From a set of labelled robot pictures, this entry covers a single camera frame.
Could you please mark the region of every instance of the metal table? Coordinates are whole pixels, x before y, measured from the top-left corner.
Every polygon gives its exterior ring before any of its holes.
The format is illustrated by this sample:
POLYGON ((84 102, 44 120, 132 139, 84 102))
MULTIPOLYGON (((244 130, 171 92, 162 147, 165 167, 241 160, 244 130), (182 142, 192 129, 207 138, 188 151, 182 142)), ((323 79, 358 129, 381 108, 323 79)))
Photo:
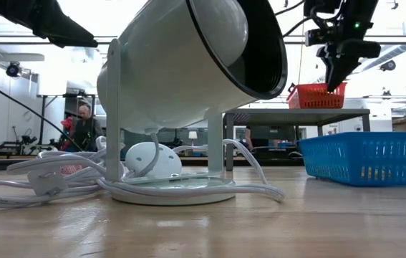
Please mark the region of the metal table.
MULTIPOLYGON (((322 126, 358 117, 362 117, 363 131, 369 132, 368 109, 235 109, 225 113, 223 124, 228 139, 233 139, 235 125, 317 126, 318 136, 323 136, 322 126)), ((233 170, 232 145, 226 149, 226 170, 233 170)))

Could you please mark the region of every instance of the desk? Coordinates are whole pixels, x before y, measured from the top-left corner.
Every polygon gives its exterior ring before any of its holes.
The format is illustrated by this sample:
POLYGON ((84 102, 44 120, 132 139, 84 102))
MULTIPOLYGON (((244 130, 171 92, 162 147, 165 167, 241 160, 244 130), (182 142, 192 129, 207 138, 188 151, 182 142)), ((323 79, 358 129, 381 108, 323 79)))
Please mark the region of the desk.
MULTIPOLYGON (((406 187, 355 188, 308 178, 303 168, 264 170, 286 192, 282 204, 238 194, 201 206, 137 206, 99 192, 0 210, 0 258, 406 257, 406 187)), ((251 168, 227 176, 260 182, 251 168)), ((28 193, 0 187, 0 195, 28 193)))
MULTIPOLYGON (((223 124, 226 138, 234 139, 235 125, 307 125, 317 126, 319 136, 323 136, 322 126, 338 123, 351 118, 362 117, 364 132, 369 132, 368 109, 235 109, 225 113, 223 124)), ((226 169, 233 170, 233 146, 226 148, 226 169)))

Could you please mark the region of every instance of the white power cord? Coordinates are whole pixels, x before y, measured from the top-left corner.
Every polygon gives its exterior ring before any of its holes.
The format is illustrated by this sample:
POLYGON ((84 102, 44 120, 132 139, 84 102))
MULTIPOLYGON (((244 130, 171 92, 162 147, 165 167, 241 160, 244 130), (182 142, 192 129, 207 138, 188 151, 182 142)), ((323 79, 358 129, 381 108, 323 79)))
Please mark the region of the white power cord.
MULTIPOLYGON (((152 139, 155 143, 154 159, 141 171, 127 171, 123 164, 120 163, 120 173, 122 179, 143 177, 150 172, 157 163, 160 155, 158 139, 156 135, 152 134, 152 139)), ((58 199, 86 196, 94 194, 99 190, 106 190, 117 195, 130 198, 152 198, 159 200, 168 200, 175 198, 189 198, 195 196, 205 196, 211 194, 265 194, 272 197, 277 201, 282 201, 285 197, 283 191, 277 187, 270 186, 265 178, 265 175, 258 164, 257 160, 251 153, 240 143, 234 140, 223 140, 223 144, 234 144, 240 152, 246 157, 246 160, 256 169, 258 176, 264 184, 246 184, 240 186, 214 186, 207 188, 184 188, 184 189, 159 189, 159 188, 145 188, 136 186, 135 184, 127 181, 111 182, 105 179, 107 173, 105 168, 105 156, 107 154, 105 146, 105 137, 99 137, 96 140, 97 148, 99 151, 95 152, 81 152, 81 153, 65 153, 61 151, 46 151, 37 156, 36 160, 24 161, 7 168, 9 173, 28 173, 28 178, 33 173, 40 173, 37 176, 37 183, 33 181, 0 181, 0 186, 10 186, 16 188, 34 189, 37 193, 42 192, 39 187, 50 186, 51 191, 46 191, 45 194, 40 196, 30 197, 0 197, 0 208, 20 208, 26 206, 33 206, 40 203, 54 201, 58 199), (84 166, 84 168, 76 173, 68 176, 60 174, 62 166, 84 166)), ((206 151, 208 146, 181 146, 173 149, 176 153, 194 149, 199 151, 206 151)))

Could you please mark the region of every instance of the red plastic basket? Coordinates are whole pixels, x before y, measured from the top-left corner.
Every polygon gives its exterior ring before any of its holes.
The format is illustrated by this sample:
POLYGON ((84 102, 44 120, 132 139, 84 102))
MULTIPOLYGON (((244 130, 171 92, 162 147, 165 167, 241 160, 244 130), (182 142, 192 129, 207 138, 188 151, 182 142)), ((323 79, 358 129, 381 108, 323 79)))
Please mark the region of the red plastic basket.
POLYGON ((324 83, 292 85, 287 97, 289 108, 342 108, 346 83, 340 84, 334 92, 327 92, 324 83))

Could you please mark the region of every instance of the robotic arm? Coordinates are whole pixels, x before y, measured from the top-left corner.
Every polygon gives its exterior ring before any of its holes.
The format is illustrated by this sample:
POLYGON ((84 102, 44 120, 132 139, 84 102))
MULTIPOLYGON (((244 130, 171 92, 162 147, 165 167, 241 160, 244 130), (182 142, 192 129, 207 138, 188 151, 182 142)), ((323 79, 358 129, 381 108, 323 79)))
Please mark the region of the robotic arm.
MULTIPOLYGON (((325 82, 329 92, 357 68, 359 58, 380 55, 377 42, 363 38, 373 25, 371 19, 378 0, 304 0, 304 16, 319 26, 306 32, 306 46, 324 44, 317 56, 327 67, 325 82), (334 14, 331 19, 317 13, 334 14)), ((65 16, 57 0, 0 0, 0 15, 9 21, 32 29, 34 35, 48 38, 58 47, 97 47, 86 29, 65 16)))

